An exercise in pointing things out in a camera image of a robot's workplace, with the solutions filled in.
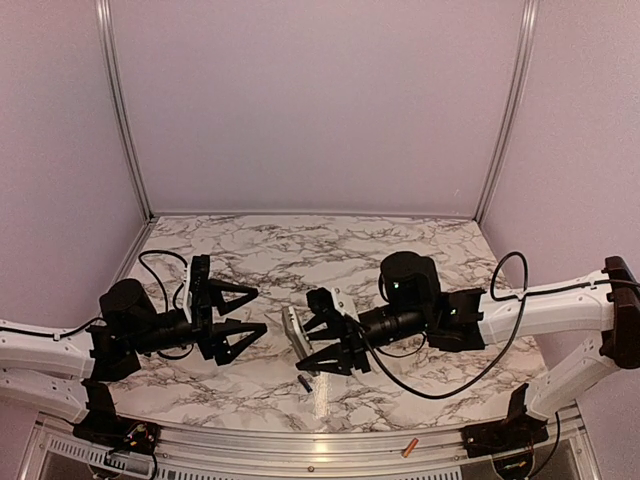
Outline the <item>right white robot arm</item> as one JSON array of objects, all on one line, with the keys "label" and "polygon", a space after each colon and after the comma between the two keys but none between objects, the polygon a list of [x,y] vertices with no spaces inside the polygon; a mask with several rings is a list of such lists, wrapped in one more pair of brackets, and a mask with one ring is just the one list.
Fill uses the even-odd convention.
[{"label": "right white robot arm", "polygon": [[639,284],[625,261],[575,280],[519,290],[442,290],[435,261],[400,251],[380,264],[378,286],[385,305],[360,313],[339,289],[307,294],[312,313],[303,322],[294,308],[282,313],[285,334],[300,371],[349,376],[382,362],[379,348],[414,335],[449,353],[479,351],[492,344],[509,349],[522,336],[587,331],[571,355],[537,380],[516,389],[495,430],[506,448],[529,437],[561,407],[601,379],[639,366]]}]

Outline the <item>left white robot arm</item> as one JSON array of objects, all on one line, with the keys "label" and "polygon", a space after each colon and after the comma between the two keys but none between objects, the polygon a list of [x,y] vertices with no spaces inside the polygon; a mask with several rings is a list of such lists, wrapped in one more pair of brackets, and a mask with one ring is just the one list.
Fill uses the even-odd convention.
[{"label": "left white robot arm", "polygon": [[74,330],[2,322],[2,395],[73,424],[89,414],[89,431],[106,445],[119,444],[126,423],[113,413],[106,385],[139,371],[141,356],[196,346],[204,359],[228,365],[267,331],[263,323],[213,319],[215,311],[229,313],[255,299],[254,288],[204,280],[188,292],[184,308],[160,313],[138,280],[125,279],[101,296],[100,317]]}]

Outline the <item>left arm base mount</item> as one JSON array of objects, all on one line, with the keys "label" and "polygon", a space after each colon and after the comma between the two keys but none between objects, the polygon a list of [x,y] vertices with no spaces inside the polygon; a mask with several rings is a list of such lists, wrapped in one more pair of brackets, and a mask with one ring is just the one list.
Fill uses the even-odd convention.
[{"label": "left arm base mount", "polygon": [[109,447],[115,452],[155,453],[161,431],[158,424],[120,416],[106,385],[92,380],[83,380],[81,385],[88,400],[85,402],[87,413],[73,425],[73,434],[77,438]]}]

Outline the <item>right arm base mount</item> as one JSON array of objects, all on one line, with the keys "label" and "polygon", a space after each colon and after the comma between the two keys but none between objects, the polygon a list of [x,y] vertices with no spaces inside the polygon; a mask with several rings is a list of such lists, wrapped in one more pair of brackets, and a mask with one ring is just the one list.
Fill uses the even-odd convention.
[{"label": "right arm base mount", "polygon": [[548,421],[528,414],[525,405],[528,387],[529,384],[525,383],[511,394],[504,419],[467,425],[461,429],[469,458],[532,447],[549,439]]}]

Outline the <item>beige grey remote control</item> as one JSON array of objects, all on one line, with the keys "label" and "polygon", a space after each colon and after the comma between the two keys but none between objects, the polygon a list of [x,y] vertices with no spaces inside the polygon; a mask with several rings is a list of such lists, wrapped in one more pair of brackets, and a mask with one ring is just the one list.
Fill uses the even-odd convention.
[{"label": "beige grey remote control", "polygon": [[303,324],[294,307],[285,307],[282,309],[282,324],[284,332],[291,343],[298,360],[307,359],[314,353],[308,336],[304,331]]}]

